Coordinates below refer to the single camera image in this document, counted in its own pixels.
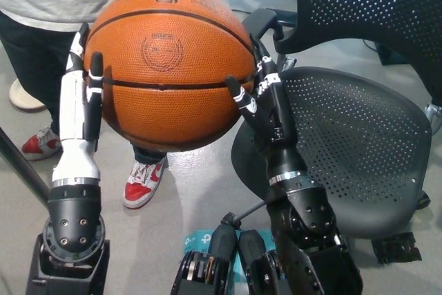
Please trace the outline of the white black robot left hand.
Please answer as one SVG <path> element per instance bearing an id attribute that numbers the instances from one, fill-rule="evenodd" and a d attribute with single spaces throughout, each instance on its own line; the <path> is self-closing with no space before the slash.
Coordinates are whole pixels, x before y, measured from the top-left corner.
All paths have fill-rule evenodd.
<path id="1" fill-rule="evenodd" d="M 83 23 L 69 50 L 61 81 L 59 138 L 63 149 L 52 173 L 53 187 L 99 184 L 101 173 L 94 161 L 102 120 L 103 57 L 94 53 L 84 67 L 90 28 Z"/>

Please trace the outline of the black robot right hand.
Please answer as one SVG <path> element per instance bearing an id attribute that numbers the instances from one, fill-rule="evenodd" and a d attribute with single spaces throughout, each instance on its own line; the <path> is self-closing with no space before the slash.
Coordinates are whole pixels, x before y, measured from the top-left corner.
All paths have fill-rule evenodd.
<path id="1" fill-rule="evenodd" d="M 233 76 L 228 76 L 225 83 L 239 112 L 264 145 L 269 184 L 283 187 L 305 176 L 307 167 L 296 149 L 296 125 L 277 65 L 264 44 L 254 35 L 250 38 L 256 58 L 257 89 L 246 92 Z"/>

